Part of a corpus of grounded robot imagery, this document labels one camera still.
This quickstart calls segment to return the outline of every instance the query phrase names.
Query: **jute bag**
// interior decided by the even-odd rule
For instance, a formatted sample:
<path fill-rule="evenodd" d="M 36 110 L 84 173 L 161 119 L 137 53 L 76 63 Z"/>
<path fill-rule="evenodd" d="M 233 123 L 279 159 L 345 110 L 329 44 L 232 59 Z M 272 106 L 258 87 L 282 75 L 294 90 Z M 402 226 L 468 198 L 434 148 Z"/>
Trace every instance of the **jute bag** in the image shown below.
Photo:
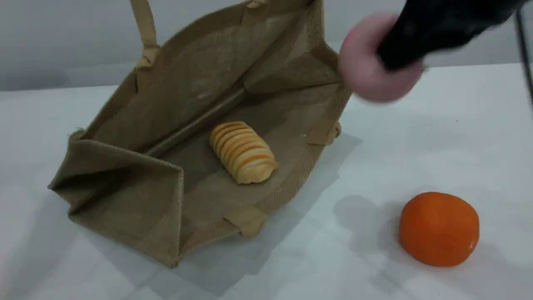
<path fill-rule="evenodd" d="M 200 246 L 256 236 L 340 134 L 350 93 L 324 42 L 322 0 L 236 4 L 163 47 L 148 1 L 131 4 L 142 58 L 71 135 L 50 189 L 72 221 L 176 267 Z M 279 168 L 267 181 L 237 185 L 226 172 L 208 141 L 227 121 L 270 145 Z"/>

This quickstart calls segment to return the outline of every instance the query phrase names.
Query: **bread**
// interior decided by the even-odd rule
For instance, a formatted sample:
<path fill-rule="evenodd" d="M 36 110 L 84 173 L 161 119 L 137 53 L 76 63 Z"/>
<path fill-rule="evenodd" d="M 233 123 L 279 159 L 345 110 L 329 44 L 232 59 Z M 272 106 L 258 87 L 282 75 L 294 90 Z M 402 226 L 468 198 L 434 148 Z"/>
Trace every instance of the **bread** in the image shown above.
<path fill-rule="evenodd" d="M 269 145 L 244 122 L 216 126 L 209 143 L 238 184 L 263 182 L 278 167 Z"/>

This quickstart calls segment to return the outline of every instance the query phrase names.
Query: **white table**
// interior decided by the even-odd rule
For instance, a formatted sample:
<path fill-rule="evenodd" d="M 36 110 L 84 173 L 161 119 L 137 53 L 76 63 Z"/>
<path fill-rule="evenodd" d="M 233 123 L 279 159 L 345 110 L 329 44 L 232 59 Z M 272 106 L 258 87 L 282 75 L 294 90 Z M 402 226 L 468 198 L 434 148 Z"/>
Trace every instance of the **white table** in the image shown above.
<path fill-rule="evenodd" d="M 71 223 L 46 189 L 69 133 L 114 88 L 0 93 L 1 299 L 533 298 L 533 112 L 519 65 L 434 68 L 391 106 L 352 99 L 341 137 L 259 237 L 174 270 Z M 428 267 L 396 243 L 402 205 L 423 191 L 478 211 L 463 265 Z"/>

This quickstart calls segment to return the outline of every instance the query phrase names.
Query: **mandarin orange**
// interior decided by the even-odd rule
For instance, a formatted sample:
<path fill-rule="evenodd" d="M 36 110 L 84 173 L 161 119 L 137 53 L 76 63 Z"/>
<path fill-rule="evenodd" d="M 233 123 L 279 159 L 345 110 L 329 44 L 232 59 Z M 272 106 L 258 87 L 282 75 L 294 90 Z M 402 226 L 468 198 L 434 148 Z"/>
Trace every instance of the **mandarin orange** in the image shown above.
<path fill-rule="evenodd" d="M 451 267 L 464 262 L 477 246 L 479 218 L 461 198 L 428 192 L 404 206 L 399 231 L 400 244 L 415 259 Z"/>

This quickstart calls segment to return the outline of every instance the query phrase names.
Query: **white wall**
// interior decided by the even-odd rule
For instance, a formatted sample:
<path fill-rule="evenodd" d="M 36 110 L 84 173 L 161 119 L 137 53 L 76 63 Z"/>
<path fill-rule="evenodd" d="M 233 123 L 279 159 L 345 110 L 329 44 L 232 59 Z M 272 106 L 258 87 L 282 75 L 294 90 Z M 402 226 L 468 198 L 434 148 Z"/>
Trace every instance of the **white wall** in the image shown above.
<path fill-rule="evenodd" d="M 238 0 L 151 0 L 158 39 L 201 15 Z M 325 0 L 326 39 L 338 49 L 348 30 L 403 0 Z M 533 7 L 526 15 L 533 17 Z M 533 27 L 530 38 L 533 40 Z M 118 84 L 134 66 L 141 43 L 129 0 L 3 0 L 0 3 L 0 90 Z M 517 62 L 511 20 L 430 66 Z"/>

